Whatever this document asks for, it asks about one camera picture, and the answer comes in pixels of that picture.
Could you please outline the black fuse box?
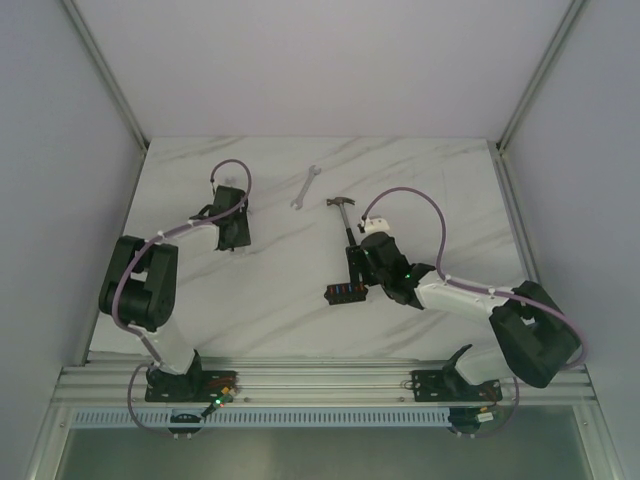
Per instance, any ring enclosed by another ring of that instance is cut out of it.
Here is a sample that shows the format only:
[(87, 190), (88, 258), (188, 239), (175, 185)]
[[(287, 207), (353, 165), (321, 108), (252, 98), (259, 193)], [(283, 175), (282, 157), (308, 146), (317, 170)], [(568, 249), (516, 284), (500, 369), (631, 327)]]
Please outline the black fuse box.
[(324, 298), (329, 305), (341, 305), (363, 302), (367, 294), (368, 288), (362, 283), (341, 283), (328, 285)]

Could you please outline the clear fuse box lid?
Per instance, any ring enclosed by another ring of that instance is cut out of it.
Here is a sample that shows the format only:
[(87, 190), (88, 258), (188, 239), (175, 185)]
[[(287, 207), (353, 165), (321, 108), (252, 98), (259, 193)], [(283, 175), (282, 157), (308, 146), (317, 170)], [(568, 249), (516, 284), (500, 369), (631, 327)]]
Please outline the clear fuse box lid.
[(232, 256), (243, 257), (247, 255), (251, 255), (253, 253), (253, 249), (250, 246), (234, 248), (230, 251)]

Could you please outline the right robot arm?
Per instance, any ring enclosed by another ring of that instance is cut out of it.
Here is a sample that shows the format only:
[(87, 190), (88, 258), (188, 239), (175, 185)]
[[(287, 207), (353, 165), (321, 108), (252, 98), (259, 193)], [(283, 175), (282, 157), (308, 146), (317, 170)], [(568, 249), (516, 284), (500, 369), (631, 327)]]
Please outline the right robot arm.
[(507, 377), (543, 389), (582, 358), (580, 335), (535, 282), (512, 289), (466, 284), (432, 265), (409, 262), (383, 232), (366, 236), (360, 250), (369, 275), (391, 300), (454, 314), (492, 331), (494, 342), (460, 347), (436, 375), (456, 401), (469, 401), (480, 388)]

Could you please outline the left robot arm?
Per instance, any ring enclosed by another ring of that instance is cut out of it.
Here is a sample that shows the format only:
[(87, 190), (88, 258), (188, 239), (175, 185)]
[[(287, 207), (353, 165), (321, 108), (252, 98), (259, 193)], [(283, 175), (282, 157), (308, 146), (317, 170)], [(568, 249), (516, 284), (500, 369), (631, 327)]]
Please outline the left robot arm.
[(206, 400), (201, 357), (173, 315), (179, 267), (208, 254), (229, 253), (251, 243), (248, 193), (213, 188), (213, 202), (185, 224), (150, 240), (125, 235), (113, 250), (99, 294), (99, 310), (134, 335), (151, 355), (145, 399)]

